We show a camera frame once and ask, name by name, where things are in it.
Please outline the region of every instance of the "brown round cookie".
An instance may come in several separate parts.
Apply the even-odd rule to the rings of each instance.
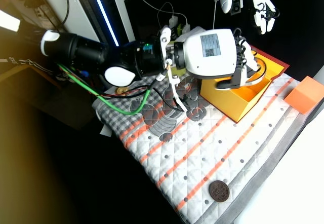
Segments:
[[[229,188],[222,181],[214,181],[209,185],[209,194],[217,202],[224,202],[229,197]]]

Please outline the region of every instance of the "blue light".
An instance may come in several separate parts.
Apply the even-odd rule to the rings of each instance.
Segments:
[[[100,8],[101,13],[102,13],[102,15],[103,15],[103,18],[104,18],[105,21],[106,21],[106,24],[107,24],[107,26],[108,26],[108,29],[109,29],[109,31],[110,31],[110,33],[111,33],[112,39],[114,40],[116,46],[119,47],[119,44],[118,44],[117,38],[116,38],[116,36],[115,36],[115,33],[114,33],[113,30],[112,30],[112,27],[111,27],[110,22],[109,22],[109,20],[108,20],[107,14],[106,14],[106,12],[105,12],[103,6],[102,6],[101,0],[97,0],[97,3],[98,3],[98,5],[99,5],[99,8]]]

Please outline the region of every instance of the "green cable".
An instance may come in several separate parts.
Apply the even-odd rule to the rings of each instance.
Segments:
[[[117,111],[117,112],[119,112],[119,113],[121,113],[121,114],[125,114],[125,115],[135,115],[135,114],[137,114],[137,113],[139,113],[141,110],[142,110],[142,108],[143,108],[143,106],[144,106],[144,104],[145,104],[145,102],[146,102],[146,100],[147,100],[147,97],[148,97],[148,95],[150,94],[150,90],[146,90],[146,93],[144,94],[144,97],[143,97],[143,100],[142,100],[142,102],[141,102],[141,104],[140,104],[140,106],[135,110],[135,111],[133,111],[133,112],[129,112],[129,111],[124,111],[124,110],[121,110],[121,109],[119,109],[118,107],[116,107],[116,106],[114,106],[113,104],[111,104],[111,103],[109,103],[109,101],[107,101],[104,97],[102,97],[102,96],[100,96],[97,92],[95,92],[93,89],[91,89],[90,87],[88,87],[87,85],[85,85],[84,83],[82,83],[80,80],[78,80],[76,77],[74,77],[73,75],[71,75],[70,74],[70,72],[69,71],[67,71],[67,69],[63,66],[63,65],[61,65],[61,64],[58,64],[59,65],[59,67],[64,71],[64,72],[66,72],[66,74],[74,81],[74,82],[76,82],[79,86],[81,86],[81,87],[83,87],[84,89],[86,89],[87,91],[89,91],[90,93],[92,93],[92,94],[94,94],[96,97],[98,97],[101,101],[103,101],[107,106],[109,106],[110,108],[112,108],[112,109],[114,109],[115,111]]]

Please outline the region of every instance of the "qr code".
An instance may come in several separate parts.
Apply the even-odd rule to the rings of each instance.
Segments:
[[[206,57],[214,55],[214,49],[205,49]]]

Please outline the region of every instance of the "orange stripe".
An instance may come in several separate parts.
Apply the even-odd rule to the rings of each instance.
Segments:
[[[170,168],[166,174],[169,176],[173,171],[175,171],[180,165],[181,163],[183,163],[184,161],[186,161],[188,159],[188,157],[190,157],[190,155],[198,148],[198,146],[200,146],[214,131],[215,129],[217,129],[221,123],[227,118],[227,116],[223,116],[212,128],[210,131],[207,132],[207,134],[205,134],[205,136],[203,138],[201,138],[200,141],[197,142],[197,144],[195,144],[188,152],[187,154],[184,155],[183,158],[181,158],[181,160],[177,161],[176,164],[174,164],[174,166],[172,168]],[[161,185],[161,183],[166,179],[166,177],[161,177],[160,180],[157,182],[157,186],[159,187]]]
[[[278,91],[277,95],[279,95],[294,79],[291,78],[287,83],[285,83]],[[255,125],[260,118],[264,115],[265,111],[270,107],[270,105],[275,101],[277,96],[273,96],[271,100],[268,102],[266,107],[263,109],[263,111],[257,116],[257,118],[253,121],[253,124]],[[190,191],[190,193],[186,196],[186,200],[190,200],[197,191],[205,184],[205,182],[211,178],[211,176],[217,171],[217,169],[225,162],[225,160],[232,154],[232,152],[237,148],[237,146],[241,143],[241,141],[248,135],[248,133],[251,131],[252,126],[250,126],[246,132],[238,139],[238,141],[227,151],[227,153],[223,156],[223,161],[219,161],[210,171],[209,173]],[[186,204],[186,201],[182,200],[178,206],[176,207],[176,210],[180,210],[184,205]]]
[[[163,105],[163,101],[159,102],[154,108],[158,110],[161,106]],[[134,123],[131,124],[131,126],[125,130],[123,133],[119,135],[119,138],[123,140],[124,136],[127,135],[132,129],[134,129],[136,126],[138,126],[140,123],[143,122],[143,117],[141,117],[139,120],[135,121]]]
[[[190,118],[186,118],[181,124],[179,124],[172,132],[171,134],[174,135],[175,133],[177,133],[179,131],[179,129],[181,129],[188,121],[190,120]],[[155,145],[149,152],[148,154],[144,155],[141,159],[140,159],[140,163],[143,163],[150,155],[152,155],[157,149],[159,149],[165,142],[164,141],[160,141],[159,144]]]
[[[164,111],[161,110],[159,113],[158,113],[158,119],[161,118],[162,116],[164,115]],[[137,139],[142,133],[146,132],[150,127],[152,127],[153,125],[151,126],[148,126],[148,125],[143,125],[141,128],[137,129],[130,137],[128,137],[128,139],[126,140],[125,142],[125,147],[126,148],[129,148],[129,146],[131,145],[131,143]]]

